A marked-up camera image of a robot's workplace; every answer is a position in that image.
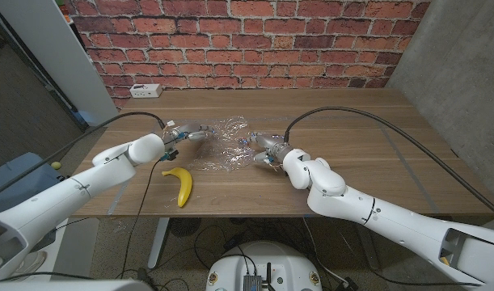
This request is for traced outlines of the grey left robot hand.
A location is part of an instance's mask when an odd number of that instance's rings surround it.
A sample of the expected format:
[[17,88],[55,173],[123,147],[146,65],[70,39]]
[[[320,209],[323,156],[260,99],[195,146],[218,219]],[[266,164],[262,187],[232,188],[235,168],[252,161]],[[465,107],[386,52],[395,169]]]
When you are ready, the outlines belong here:
[[215,129],[210,125],[198,123],[175,125],[171,123],[164,129],[162,140],[166,151],[170,151],[183,140],[203,141],[214,133]]

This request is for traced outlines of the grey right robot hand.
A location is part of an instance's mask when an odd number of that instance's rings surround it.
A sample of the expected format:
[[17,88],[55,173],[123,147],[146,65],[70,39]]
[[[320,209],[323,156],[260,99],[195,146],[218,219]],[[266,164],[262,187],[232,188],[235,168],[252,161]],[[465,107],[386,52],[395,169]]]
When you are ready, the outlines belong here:
[[253,132],[242,139],[249,147],[257,146],[261,152],[254,155],[253,161],[270,166],[274,171],[282,168],[285,156],[293,147],[285,141],[285,137],[271,133]]

